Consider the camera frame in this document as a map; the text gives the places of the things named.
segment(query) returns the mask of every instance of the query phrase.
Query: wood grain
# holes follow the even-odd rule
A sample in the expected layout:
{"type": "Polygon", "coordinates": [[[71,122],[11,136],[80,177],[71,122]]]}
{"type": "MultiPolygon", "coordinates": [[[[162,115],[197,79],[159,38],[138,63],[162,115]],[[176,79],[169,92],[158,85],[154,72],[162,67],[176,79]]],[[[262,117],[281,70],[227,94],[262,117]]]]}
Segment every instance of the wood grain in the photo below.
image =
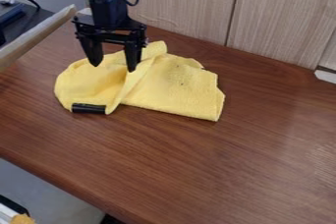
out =
{"type": "Polygon", "coordinates": [[[336,29],[324,49],[322,58],[318,65],[331,70],[336,70],[336,29]]]}
{"type": "Polygon", "coordinates": [[[53,86],[84,54],[65,24],[0,74],[0,157],[130,224],[335,223],[336,85],[159,28],[148,34],[219,75],[218,123],[128,106],[69,113],[53,86]]]}
{"type": "Polygon", "coordinates": [[[336,0],[238,0],[228,46],[314,69],[335,10],[336,0]]]}
{"type": "Polygon", "coordinates": [[[234,0],[140,0],[131,17],[224,45],[234,0]]]}

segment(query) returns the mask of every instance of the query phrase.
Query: wooden table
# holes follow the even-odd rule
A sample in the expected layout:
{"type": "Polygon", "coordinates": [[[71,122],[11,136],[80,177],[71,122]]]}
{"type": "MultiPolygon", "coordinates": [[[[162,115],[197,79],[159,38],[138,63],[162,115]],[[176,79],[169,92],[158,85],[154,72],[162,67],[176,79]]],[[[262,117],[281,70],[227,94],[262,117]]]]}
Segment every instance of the wooden table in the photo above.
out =
{"type": "Polygon", "coordinates": [[[219,75],[227,99],[218,123],[128,106],[69,113],[54,82],[84,54],[65,24],[0,74],[1,157],[127,223],[335,223],[336,85],[161,29],[148,34],[219,75]]]}

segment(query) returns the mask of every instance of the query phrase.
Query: yellow towel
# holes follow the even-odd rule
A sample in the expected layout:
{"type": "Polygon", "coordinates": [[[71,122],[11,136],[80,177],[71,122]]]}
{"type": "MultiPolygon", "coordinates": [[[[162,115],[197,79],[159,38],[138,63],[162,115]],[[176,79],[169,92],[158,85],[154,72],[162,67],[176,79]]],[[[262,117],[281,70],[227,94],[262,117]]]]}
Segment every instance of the yellow towel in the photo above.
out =
{"type": "Polygon", "coordinates": [[[73,103],[84,103],[106,105],[110,114],[122,103],[211,121],[218,121],[225,97],[216,74],[194,59],[168,54],[163,41],[142,51],[132,73],[124,51],[105,55],[98,67],[77,61],[57,78],[55,94],[70,111],[73,103]]]}
{"type": "Polygon", "coordinates": [[[35,222],[30,219],[26,214],[18,214],[13,217],[11,224],[34,224],[35,222]]]}

